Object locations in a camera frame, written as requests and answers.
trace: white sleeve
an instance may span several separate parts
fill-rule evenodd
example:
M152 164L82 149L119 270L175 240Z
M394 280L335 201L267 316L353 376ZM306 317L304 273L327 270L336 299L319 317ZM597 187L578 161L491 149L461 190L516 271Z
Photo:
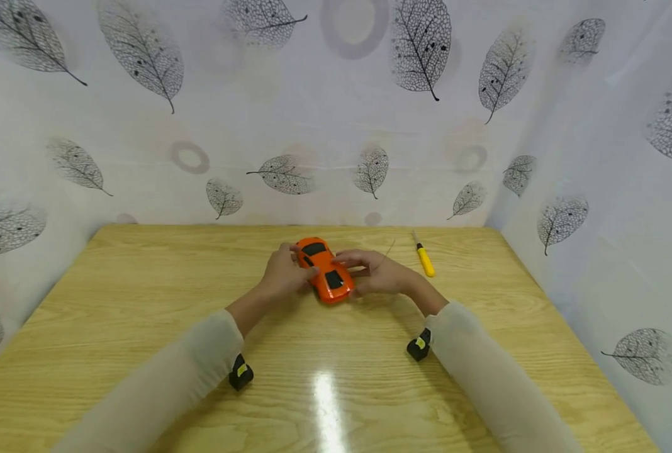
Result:
M226 310L193 326L131 373L53 453L140 453L231 371L244 339Z
M540 388L463 305L427 317L431 349L506 453L583 449Z

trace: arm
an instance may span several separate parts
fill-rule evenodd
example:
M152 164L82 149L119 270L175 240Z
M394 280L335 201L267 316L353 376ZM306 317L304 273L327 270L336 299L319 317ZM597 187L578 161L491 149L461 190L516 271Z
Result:
M240 299L193 326L110 392L54 447L54 453L140 453L228 376L244 337L275 300L317 269L295 267L292 247L273 253L263 279Z
M366 277L356 296L401 293L414 301L427 317L432 351L505 452L582 452L540 388L464 306L449 303L424 277L380 253L350 250L337 260L363 267L352 272Z

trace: fabric wall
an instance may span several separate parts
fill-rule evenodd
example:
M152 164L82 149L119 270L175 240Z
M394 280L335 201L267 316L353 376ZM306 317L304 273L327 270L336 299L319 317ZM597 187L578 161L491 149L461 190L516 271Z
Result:
M672 452L671 80L665 0L0 0L0 353L105 223L487 224Z

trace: person's right hand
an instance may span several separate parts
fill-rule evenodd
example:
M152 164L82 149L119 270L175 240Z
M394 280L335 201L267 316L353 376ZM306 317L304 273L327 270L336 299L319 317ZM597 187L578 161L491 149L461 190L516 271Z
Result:
M351 297L361 297L370 293L406 293L419 277L418 273L408 267L373 250L344 250L336 253L333 261L349 268L360 267L350 272L352 277L365 277L351 292Z

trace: person's left hand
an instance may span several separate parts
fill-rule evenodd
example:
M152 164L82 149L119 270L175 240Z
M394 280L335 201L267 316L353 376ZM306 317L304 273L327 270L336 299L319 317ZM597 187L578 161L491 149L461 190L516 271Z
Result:
M317 267L304 269L295 262L294 253L297 251L295 244L284 242L271 254L258 284L258 288L269 297L287 296L318 274Z

